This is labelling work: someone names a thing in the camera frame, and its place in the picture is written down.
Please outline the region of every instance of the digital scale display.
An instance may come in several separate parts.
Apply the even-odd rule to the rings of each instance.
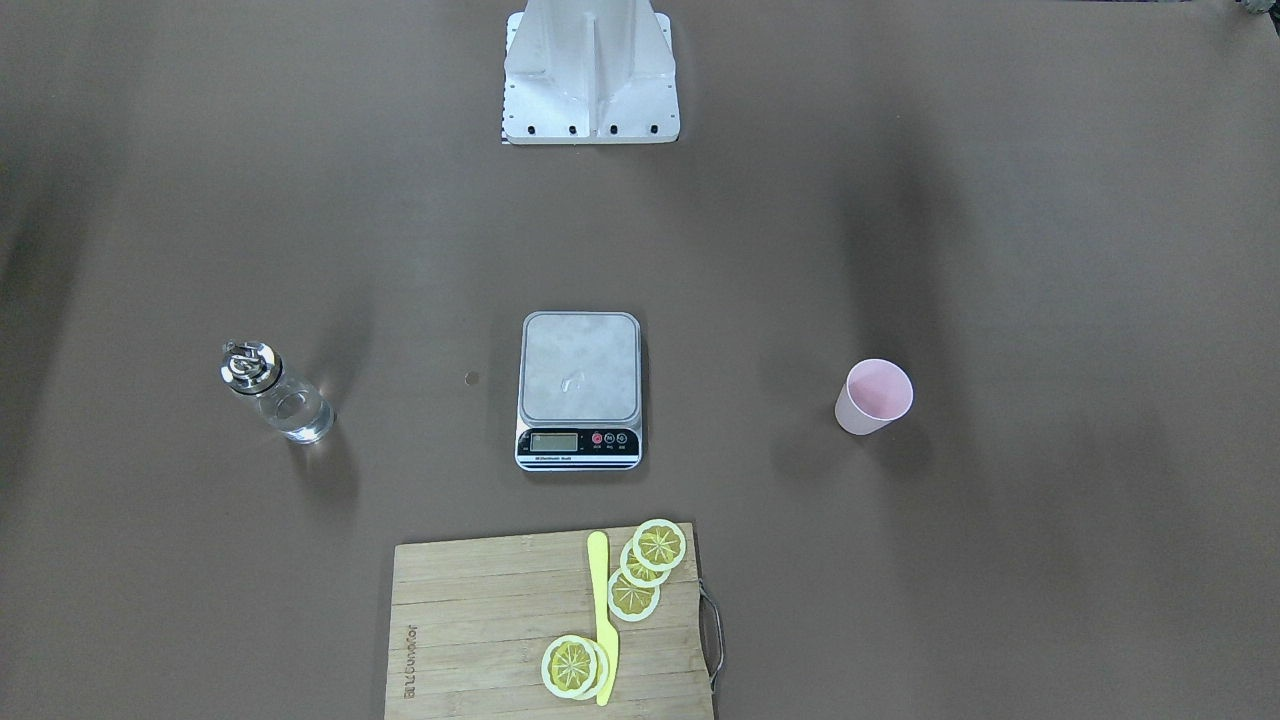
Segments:
[[[530,433],[529,450],[534,452],[576,452],[577,433]]]

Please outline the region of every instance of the metal handle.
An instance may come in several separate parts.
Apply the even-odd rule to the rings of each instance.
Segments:
[[[698,592],[703,596],[703,600],[712,609],[712,614],[716,618],[716,643],[719,646],[716,656],[716,669],[712,670],[712,694],[716,694],[716,680],[719,679],[721,670],[724,669],[724,624],[719,619],[719,605],[716,603],[716,598],[708,592],[707,583],[701,578],[698,578]]]

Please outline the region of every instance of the glass bottle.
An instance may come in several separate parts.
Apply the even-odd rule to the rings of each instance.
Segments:
[[[311,445],[333,427],[329,401],[301,374],[285,369],[284,357],[264,342],[227,341],[220,372],[227,387],[296,443]]]

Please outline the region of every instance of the kitchen scale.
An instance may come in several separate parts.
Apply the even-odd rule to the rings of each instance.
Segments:
[[[640,464],[640,323],[627,313],[525,318],[516,464],[525,470],[630,470]]]

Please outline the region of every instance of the lemon slice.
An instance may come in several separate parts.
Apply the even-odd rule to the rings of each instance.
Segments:
[[[666,573],[685,559],[685,533],[671,520],[649,520],[631,536],[636,562],[655,573]]]
[[[590,639],[586,642],[591,643],[591,647],[595,648],[595,683],[591,684],[591,689],[584,692],[582,694],[573,696],[573,700],[591,700],[604,689],[604,683],[609,679],[609,656],[605,655],[600,643]]]
[[[614,570],[609,578],[609,610],[618,620],[637,623],[653,615],[660,596],[662,588],[637,588],[622,577],[622,570]]]
[[[658,573],[641,565],[636,560],[635,553],[631,552],[631,541],[627,541],[627,544],[622,546],[622,555],[618,556],[618,569],[622,570],[622,577],[637,588],[655,588],[666,583],[667,578],[671,577],[671,570]]]
[[[595,643],[579,635],[561,635],[543,653],[543,684],[556,697],[576,697],[591,688],[599,671]]]

